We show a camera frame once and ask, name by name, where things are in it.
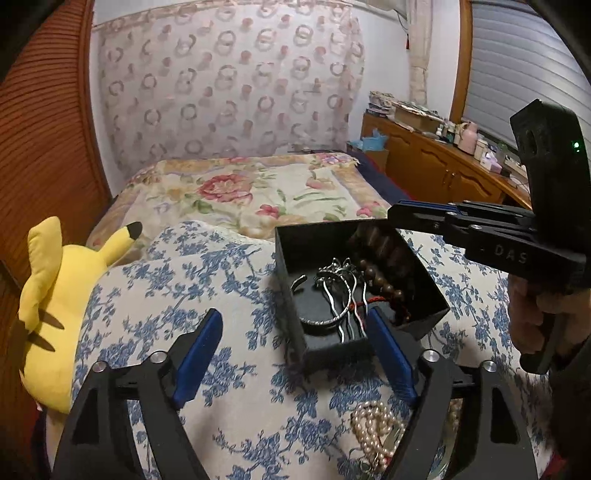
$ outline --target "human hand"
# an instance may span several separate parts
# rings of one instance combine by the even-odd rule
[[[528,297],[528,282],[509,275],[509,335],[521,353],[536,353],[544,346],[540,325],[546,313],[568,313],[564,337],[556,353],[567,357],[573,349],[591,335],[591,290],[572,295],[541,293]]]

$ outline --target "window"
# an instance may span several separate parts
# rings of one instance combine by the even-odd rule
[[[509,118],[536,98],[571,109],[591,153],[591,86],[554,29],[526,4],[473,0],[464,119],[516,146]]]

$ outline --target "pikachu plush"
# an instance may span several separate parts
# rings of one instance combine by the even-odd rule
[[[74,356],[86,304],[98,279],[142,232],[130,223],[99,251],[61,244],[61,225],[50,217],[28,235],[31,276],[25,283],[15,330],[22,334],[21,380],[38,403],[68,413]]]

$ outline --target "bed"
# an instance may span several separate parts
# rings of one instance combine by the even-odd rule
[[[166,160],[140,171],[87,242],[98,248],[132,221],[145,227],[137,248],[100,280],[90,299],[73,396],[96,360],[123,366],[166,350],[214,307],[228,333],[196,400],[180,412],[209,475],[357,478],[361,453],[348,423],[351,409],[382,400],[402,419],[408,409],[375,361],[293,377],[269,240],[277,225],[383,218],[389,206],[383,197],[393,202],[406,195],[364,155],[341,152]],[[507,332],[506,274],[466,261],[438,236],[402,234],[452,308],[424,346],[465,365],[496,359],[526,419],[542,473],[552,453],[549,386],[518,367]],[[137,404],[130,415],[144,473],[158,478]],[[48,417],[50,459],[62,421]],[[445,451],[443,442],[434,471],[444,465]]]
[[[142,222],[144,231],[124,261],[141,258],[164,228],[184,220],[202,220],[250,238],[272,239],[279,225],[385,218],[389,203],[372,184],[391,203],[407,198],[363,154],[355,158],[323,151],[163,160],[130,180],[90,234],[87,246],[100,248],[118,228],[135,221]]]

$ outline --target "sheer curtain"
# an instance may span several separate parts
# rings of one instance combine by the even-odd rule
[[[431,53],[433,0],[407,0],[410,44],[410,101],[427,106],[427,68]]]
[[[163,158],[345,146],[364,63],[347,4],[194,2],[98,28],[105,121],[127,177]]]

